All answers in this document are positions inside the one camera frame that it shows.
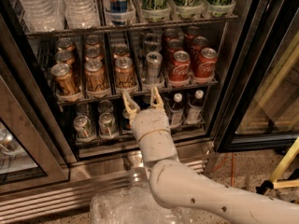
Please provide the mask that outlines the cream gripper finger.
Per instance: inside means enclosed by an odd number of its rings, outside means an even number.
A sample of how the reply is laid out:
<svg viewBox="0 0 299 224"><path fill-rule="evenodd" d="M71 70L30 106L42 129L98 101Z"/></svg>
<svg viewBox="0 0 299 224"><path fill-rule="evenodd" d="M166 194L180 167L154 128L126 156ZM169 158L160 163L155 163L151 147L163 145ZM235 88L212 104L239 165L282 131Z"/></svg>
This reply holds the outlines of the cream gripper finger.
<svg viewBox="0 0 299 224"><path fill-rule="evenodd" d="M140 106L132 99L128 91L122 92L122 100L129 118L133 119L140 111Z"/></svg>
<svg viewBox="0 0 299 224"><path fill-rule="evenodd" d="M150 107L164 111L164 101L155 86L152 86L150 90Z"/></svg>

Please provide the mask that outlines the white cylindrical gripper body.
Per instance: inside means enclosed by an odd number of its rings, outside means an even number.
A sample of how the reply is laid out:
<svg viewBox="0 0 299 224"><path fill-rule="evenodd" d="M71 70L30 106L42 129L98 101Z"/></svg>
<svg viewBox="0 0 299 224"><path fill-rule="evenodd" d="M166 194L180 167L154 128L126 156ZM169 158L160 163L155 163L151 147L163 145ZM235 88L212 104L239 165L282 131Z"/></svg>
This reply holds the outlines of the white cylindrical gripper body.
<svg viewBox="0 0 299 224"><path fill-rule="evenodd" d="M141 110L135 116L131 128L136 141L152 132L170 132L168 116L164 111L153 108Z"/></svg>

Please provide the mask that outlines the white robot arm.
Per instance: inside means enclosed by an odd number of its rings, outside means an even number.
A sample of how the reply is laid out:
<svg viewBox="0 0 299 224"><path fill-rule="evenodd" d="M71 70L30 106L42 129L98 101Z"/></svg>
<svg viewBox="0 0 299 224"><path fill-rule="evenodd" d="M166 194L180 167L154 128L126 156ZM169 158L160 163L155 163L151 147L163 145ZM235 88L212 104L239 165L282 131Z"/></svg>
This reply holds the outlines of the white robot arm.
<svg viewBox="0 0 299 224"><path fill-rule="evenodd" d="M233 224L299 223L298 205L224 186L181 163L157 88L151 89L150 108L145 110L127 91L122 99L157 204L204 210Z"/></svg>

